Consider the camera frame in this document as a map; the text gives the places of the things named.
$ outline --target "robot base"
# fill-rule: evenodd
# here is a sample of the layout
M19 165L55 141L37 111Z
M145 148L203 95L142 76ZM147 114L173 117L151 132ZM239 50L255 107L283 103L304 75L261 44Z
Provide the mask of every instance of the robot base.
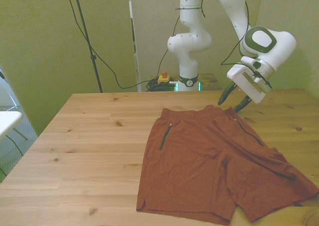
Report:
M178 81L175 87L175 91L200 91L200 82L196 82L193 86L187 87L184 83Z

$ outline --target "zipper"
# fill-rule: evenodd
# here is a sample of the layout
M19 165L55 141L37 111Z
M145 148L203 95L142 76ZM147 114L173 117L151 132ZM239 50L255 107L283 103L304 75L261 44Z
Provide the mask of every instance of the zipper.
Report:
M160 149L159 149L159 150L162 150L162 149L163 149L166 136L168 135L170 129L171 129L171 124L169 124L168 129L166 130L166 132L165 132L165 134L164 134L164 137L163 137L163 140L161 141L161 145L160 145Z
M247 133L248 135L252 136L261 146L264 146L263 143L261 143L261 141L260 141L256 136L254 136L254 135L250 134L249 132L247 132L247 131L244 129L244 127L239 123L238 120L236 120L236 119L234 119L234 120L240 125L240 127L242 128L242 130L243 130L245 133Z

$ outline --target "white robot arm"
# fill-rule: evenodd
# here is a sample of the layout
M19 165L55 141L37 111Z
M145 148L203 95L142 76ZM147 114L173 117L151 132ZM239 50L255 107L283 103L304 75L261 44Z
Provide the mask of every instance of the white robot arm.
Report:
M198 63L189 54L206 50L211 44L210 34L204 29L201 19L201 0L180 0L180 21L189 27L190 32L171 36L167 42L170 52L178 58L180 91L198 90Z
M218 104L222 104L229 93L238 86L247 94L242 103L235 108L238 111L251 100L259 103L270 91L267 80L295 50L296 40L285 31L277 32L262 26L251 28L246 16L245 0L219 1L241 40L240 51L243 57L240 63L228 71L227 77L232 82L225 89ZM192 79L197 77L197 62L190 59L189 53L205 50L210 46L210 35L201 25L200 5L201 0L180 0L180 20L190 28L190 33L170 37L167 44L180 63L180 90L197 90L195 84L190 84L190 87L186 85L186 80L191 83Z

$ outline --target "chair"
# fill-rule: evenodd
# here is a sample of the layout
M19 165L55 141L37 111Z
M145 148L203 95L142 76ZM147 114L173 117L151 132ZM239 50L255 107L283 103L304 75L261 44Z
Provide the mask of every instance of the chair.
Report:
M19 150L21 155L23 153L19 149L18 145L11 139L7 134L11 130L15 130L20 136L22 136L25 140L28 140L20 131L18 131L15 127L18 125L23 119L23 115L18 111L0 111L0 140L4 137L8 137ZM6 176L6 173L0 168L0 171Z

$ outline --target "orange shorts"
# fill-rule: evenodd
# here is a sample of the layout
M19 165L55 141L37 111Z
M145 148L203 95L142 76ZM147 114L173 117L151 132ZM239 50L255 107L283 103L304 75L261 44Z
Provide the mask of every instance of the orange shorts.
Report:
M232 108L163 109L147 142L137 211L228 225L236 205L253 222L318 193Z

